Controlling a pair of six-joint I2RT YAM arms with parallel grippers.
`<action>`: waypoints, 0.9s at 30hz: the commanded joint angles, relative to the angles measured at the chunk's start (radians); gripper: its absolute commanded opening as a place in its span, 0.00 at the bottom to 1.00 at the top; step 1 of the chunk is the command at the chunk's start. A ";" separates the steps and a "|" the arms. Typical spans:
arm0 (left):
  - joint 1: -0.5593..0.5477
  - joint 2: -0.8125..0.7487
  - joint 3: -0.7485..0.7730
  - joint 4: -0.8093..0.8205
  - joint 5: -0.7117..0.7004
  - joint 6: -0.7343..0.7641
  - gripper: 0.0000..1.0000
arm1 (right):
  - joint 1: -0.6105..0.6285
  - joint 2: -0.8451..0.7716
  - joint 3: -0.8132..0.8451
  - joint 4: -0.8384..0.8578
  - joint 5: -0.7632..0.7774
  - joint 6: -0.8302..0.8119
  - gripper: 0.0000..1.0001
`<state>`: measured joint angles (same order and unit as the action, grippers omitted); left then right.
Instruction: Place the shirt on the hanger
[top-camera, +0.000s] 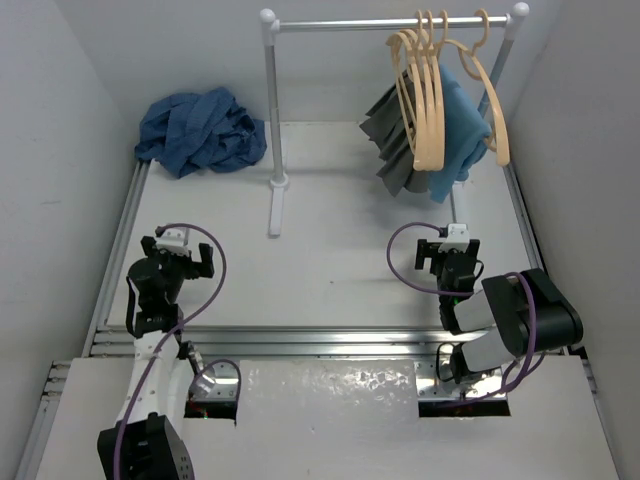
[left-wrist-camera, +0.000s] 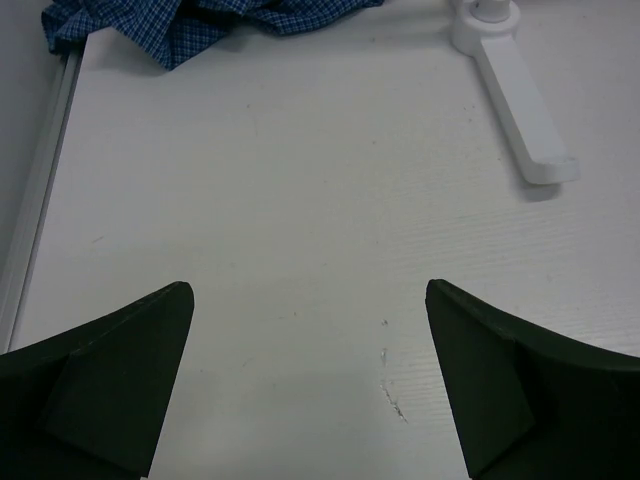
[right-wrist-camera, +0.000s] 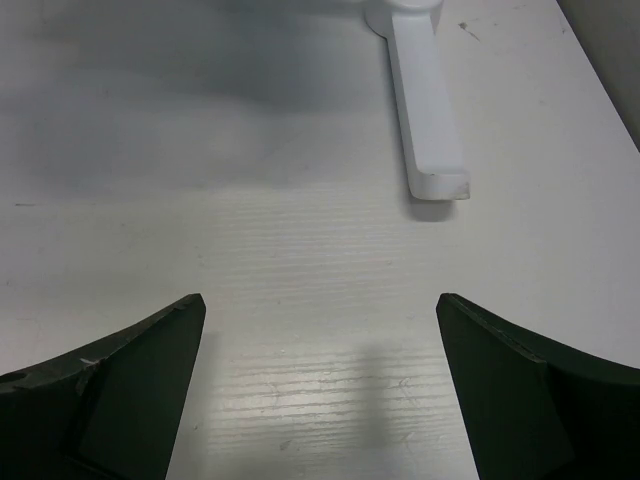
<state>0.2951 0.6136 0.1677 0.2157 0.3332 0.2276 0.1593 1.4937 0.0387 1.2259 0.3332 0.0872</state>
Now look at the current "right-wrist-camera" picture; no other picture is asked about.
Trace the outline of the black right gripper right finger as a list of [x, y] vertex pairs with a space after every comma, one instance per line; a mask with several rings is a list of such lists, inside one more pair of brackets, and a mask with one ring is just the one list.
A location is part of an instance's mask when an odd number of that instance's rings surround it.
[[638, 478], [638, 369], [457, 294], [441, 295], [436, 313], [480, 478]]

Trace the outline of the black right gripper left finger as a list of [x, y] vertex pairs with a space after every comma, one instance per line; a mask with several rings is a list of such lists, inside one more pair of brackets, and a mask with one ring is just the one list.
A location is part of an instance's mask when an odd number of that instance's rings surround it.
[[165, 478], [205, 315], [202, 296], [190, 294], [2, 375], [2, 478]]

